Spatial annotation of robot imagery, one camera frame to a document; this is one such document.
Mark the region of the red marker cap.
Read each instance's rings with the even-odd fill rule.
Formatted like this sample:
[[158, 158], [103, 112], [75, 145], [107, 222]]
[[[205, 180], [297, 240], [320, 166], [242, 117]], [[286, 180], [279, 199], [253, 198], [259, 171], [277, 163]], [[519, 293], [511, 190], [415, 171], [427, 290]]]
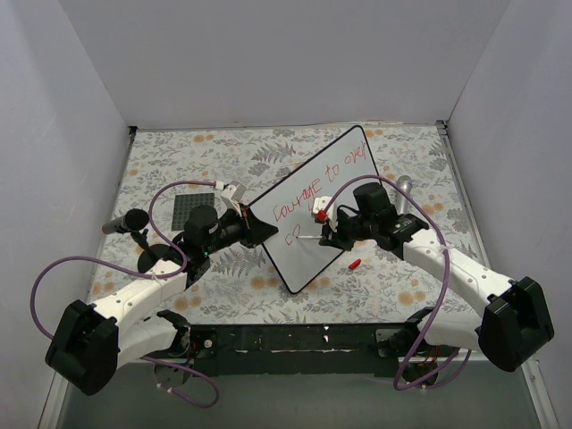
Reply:
[[360, 260], [360, 259], [355, 260], [354, 262], [352, 262], [352, 263], [349, 265], [349, 270], [355, 270], [356, 268], [358, 268], [358, 267], [360, 266], [360, 264], [361, 264], [361, 260]]

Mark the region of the white board with black frame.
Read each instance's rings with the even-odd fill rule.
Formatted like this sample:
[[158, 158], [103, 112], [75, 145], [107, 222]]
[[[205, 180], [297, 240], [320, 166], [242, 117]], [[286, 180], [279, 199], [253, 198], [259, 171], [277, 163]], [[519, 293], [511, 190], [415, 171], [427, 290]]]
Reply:
[[379, 172], [365, 131], [356, 125], [249, 204], [279, 230], [262, 247], [289, 292], [303, 290], [342, 254], [318, 240], [296, 239], [321, 233], [311, 213], [314, 199], [331, 197], [348, 181], [368, 174]]

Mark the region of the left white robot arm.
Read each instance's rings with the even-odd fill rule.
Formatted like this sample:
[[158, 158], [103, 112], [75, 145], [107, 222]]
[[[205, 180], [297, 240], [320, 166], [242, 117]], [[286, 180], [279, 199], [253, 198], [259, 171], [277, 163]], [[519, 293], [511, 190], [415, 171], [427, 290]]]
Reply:
[[135, 359], [152, 353], [185, 357], [191, 345], [190, 323], [160, 305], [197, 282], [210, 267], [210, 255], [235, 243], [254, 248], [277, 231], [246, 206], [223, 215], [211, 206], [193, 208], [173, 246], [143, 278], [90, 304], [76, 300], [64, 310], [46, 364], [93, 395]]

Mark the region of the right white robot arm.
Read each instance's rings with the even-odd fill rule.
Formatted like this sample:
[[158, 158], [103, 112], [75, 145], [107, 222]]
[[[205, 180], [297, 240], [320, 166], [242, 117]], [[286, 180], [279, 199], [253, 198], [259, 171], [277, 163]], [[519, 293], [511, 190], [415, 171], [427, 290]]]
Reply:
[[515, 281], [495, 273], [442, 243], [437, 231], [413, 214], [400, 214], [382, 184], [368, 182], [353, 191], [355, 207], [330, 197], [315, 199], [312, 215], [322, 226], [320, 245], [352, 250], [372, 240], [441, 280], [472, 308], [456, 321], [436, 306], [426, 307], [381, 342], [384, 353], [424, 355], [437, 346], [483, 353], [499, 369], [513, 372], [554, 337], [541, 285], [529, 277]]

